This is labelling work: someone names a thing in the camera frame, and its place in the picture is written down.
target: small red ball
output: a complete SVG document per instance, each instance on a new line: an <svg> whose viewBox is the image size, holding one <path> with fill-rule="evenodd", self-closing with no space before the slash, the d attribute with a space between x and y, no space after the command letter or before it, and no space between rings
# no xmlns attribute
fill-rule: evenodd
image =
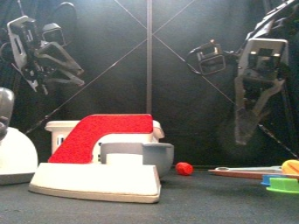
<svg viewBox="0 0 299 224"><path fill-rule="evenodd" d="M176 164L175 166L175 170L178 171L178 173L183 176L190 176L192 175L192 165L184 162L180 162Z"/></svg>

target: black backdrop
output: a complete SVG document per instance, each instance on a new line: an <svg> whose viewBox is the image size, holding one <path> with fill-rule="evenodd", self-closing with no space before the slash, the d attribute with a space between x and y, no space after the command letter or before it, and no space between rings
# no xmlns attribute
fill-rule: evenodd
<svg viewBox="0 0 299 224"><path fill-rule="evenodd" d="M39 26L48 22L63 2L21 1L24 14ZM51 85L49 94L35 93L12 66L1 61L3 86L16 94L11 126L28 132L40 161L51 155L45 123L79 120L91 114L138 114L147 107L147 1L69 1L77 10L56 11L65 47L85 70L84 87ZM1 27L21 16L16 1L1 1ZM264 16L263 1L154 0L152 4L152 107L154 119L175 146L175 163L194 165L280 165L292 155L258 129L248 145L235 147L232 135L234 77L236 68L206 78L191 73L183 62L188 51L211 39L226 51L236 51ZM298 119L298 37L291 41L292 76L286 94L270 102L264 120L276 137L294 151ZM286 106L286 96L291 105Z"/></svg>

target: dark table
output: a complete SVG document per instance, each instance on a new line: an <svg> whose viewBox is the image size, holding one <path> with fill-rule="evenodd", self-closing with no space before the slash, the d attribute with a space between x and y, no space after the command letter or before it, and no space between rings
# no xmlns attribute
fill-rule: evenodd
<svg viewBox="0 0 299 224"><path fill-rule="evenodd" d="M171 171L162 184L156 204L59 198L28 192L28 184L3 185L0 223L299 223L299 194L270 192L259 179Z"/></svg>

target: white iron base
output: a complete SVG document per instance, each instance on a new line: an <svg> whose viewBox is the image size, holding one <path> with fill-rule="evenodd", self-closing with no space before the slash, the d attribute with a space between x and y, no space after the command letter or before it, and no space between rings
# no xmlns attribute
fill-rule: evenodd
<svg viewBox="0 0 299 224"><path fill-rule="evenodd" d="M155 165L40 163L29 191L84 200L155 203L160 197Z"/></svg>

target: white container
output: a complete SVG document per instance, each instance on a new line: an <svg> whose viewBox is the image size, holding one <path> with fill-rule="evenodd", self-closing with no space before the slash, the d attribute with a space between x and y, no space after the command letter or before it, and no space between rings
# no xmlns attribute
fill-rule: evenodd
<svg viewBox="0 0 299 224"><path fill-rule="evenodd" d="M53 153L63 140L71 133L72 129L80 121L52 121L45 125L45 129L51 132L51 153ZM101 143L158 143L159 139L164 137L164 132L158 121L154 121L154 132L150 134L108 134L103 136L93 147L92 162L99 161L100 144Z"/></svg>

